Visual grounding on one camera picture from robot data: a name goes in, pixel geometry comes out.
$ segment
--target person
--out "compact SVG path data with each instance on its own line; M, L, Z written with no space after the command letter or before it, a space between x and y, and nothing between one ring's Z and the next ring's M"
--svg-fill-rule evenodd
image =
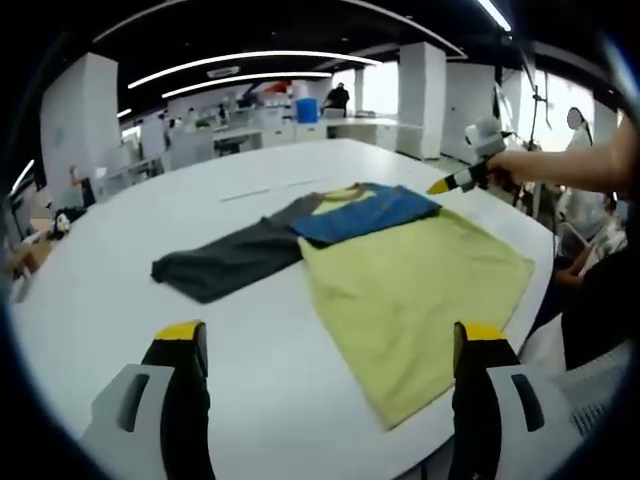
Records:
M161 113L160 115L158 115L158 118L162 122L162 131L164 133L164 143L167 147L170 147L171 138L169 136L169 127L170 127L169 120L167 119L164 113Z
M567 150L579 150L593 145L589 123L577 107L569 109L567 125L574 131ZM556 211L563 220L558 228L563 248L570 250L571 240L574 240L574 245L576 240L578 245L582 244L581 241L591 241L602 229L608 220L608 215L603 208L605 201L602 193L574 188L565 189L556 206Z
M168 146L171 147L173 139L176 136L176 121L174 118L169 119L169 128L167 130Z
M220 120L220 125L227 125L227 109L224 108L224 104L218 104L218 119Z
M612 196L605 196L604 199L604 210L608 218L606 226L584 247L575 260L563 256L554 260L554 271L529 337L571 305L588 270L600 260L626 247L627 236L623 229L626 218L620 213L618 217L614 215L617 213L616 202Z
M324 106L329 108L339 108L347 116L347 103L349 102L349 92L344 88L344 83L340 82L336 88L329 92Z
M640 245L640 216L633 204L640 194L640 139L625 117L613 139L565 152L505 151L487 164L489 172L509 172L515 181L549 182L595 192L628 194L631 212L627 247L589 269L575 300L562 315L567 369L583 365L637 336L634 281Z

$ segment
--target round table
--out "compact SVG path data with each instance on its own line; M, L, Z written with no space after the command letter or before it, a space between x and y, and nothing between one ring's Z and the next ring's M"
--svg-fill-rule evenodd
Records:
M140 362L158 330L201 319L218 478L394 478L453 434L452 392L385 432L313 310L302 262L209 305L149 274L164 254L210 242L311 191L371 181L424 192L443 175L378 147L322 140L212 160L121 192L74 224L13 308L36 388L78 438L96 395L124 365ZM437 201L536 262L505 330L519 349L551 274L551 232L484 191Z

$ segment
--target yellow t-shirt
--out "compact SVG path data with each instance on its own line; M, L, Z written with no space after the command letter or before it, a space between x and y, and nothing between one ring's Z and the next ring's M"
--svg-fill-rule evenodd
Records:
M324 249L299 243L316 311L387 429L452 384L454 323L502 330L534 265L444 208Z

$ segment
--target black ceiling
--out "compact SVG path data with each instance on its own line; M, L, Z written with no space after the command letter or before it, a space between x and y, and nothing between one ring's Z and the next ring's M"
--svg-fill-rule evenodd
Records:
M604 68L598 53L593 25L570 3L562 0L493 0L510 20L516 41L536 40L571 51ZM29 5L16 8L17 22L32 18L31 8L40 8L42 27L29 29L24 38L15 39L19 49L10 53L12 75L5 101L7 129L15 127L13 154L3 168L3 178L15 178L30 158L39 157L39 101L46 86L66 67L87 51L112 58L119 63L119 107L141 112L159 106L161 95L169 90L207 81L206 72L223 66L239 65L241 74L289 70L311 70L321 59L275 57L248 59L206 65L169 75L133 90L127 84L157 71L202 58L255 50L317 50L352 53L361 49L395 43L428 41L448 54L457 53L424 32L380 12L340 0L308 2L241 2L188 0L166 2L171 5L148 13L94 42L119 22L162 2L65 2L52 7ZM518 50L501 46L503 32L475 0L370 0L370 4L410 18L464 49L469 61L518 67ZM389 51L367 55L379 60L395 58ZM606 82L563 61L537 59L580 83L608 91ZM341 64L337 68L349 67ZM31 89L30 100L20 101Z

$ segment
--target folded clothing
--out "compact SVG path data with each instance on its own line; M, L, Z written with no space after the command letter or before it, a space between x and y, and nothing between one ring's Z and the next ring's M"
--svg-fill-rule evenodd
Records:
M311 213L323 197L299 198L270 217L194 250L153 262L151 277L201 303L209 303L299 261L296 235L288 224Z
M358 188L367 190L368 195L329 212L297 218L291 228L313 244L327 246L436 215L440 210L436 202L402 186L363 184Z

